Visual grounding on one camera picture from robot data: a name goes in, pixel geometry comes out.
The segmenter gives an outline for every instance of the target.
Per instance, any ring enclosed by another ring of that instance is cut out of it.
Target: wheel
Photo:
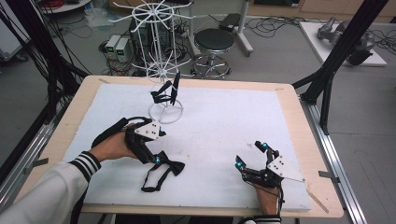
[[[28,60],[26,54],[23,51],[20,51],[19,53],[17,53],[15,55],[15,58],[17,58],[21,62],[27,62],[27,60]]]
[[[195,71],[195,69],[191,69],[191,70],[190,70],[190,74],[192,74],[193,76],[196,76],[196,75],[197,75],[197,72]]]

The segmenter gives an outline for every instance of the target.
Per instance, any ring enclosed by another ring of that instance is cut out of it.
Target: black and white striped sleeve
[[[239,222],[240,224],[280,224],[282,218],[278,215],[264,215],[258,217],[248,217]]]
[[[88,182],[91,180],[91,176],[101,168],[99,160],[88,151],[81,152],[81,154],[69,163],[75,165]]]

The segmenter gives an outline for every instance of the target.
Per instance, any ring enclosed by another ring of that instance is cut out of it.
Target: striped sleeve
[[[88,182],[91,180],[91,176],[102,167],[99,160],[88,151],[81,152],[81,154],[69,163],[75,165]]]
[[[280,224],[282,219],[278,215],[267,215],[267,216],[259,216],[254,217],[254,221],[257,224]]]

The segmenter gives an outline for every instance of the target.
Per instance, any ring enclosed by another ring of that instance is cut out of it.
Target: hand
[[[91,152],[99,162],[115,160],[122,157],[136,159],[136,155],[126,146],[124,138],[125,132],[113,134],[96,147],[93,147],[89,152]]]
[[[277,188],[268,189],[253,185],[259,199],[260,209],[263,215],[276,215],[277,214],[277,198],[279,191]]]

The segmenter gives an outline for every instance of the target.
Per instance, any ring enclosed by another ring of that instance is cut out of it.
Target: white sleeve
[[[243,224],[280,224],[282,218],[279,215],[263,215],[258,217],[247,217],[240,221]]]
[[[82,152],[70,163],[56,163],[37,184],[0,216],[0,223],[64,223],[100,163]]]

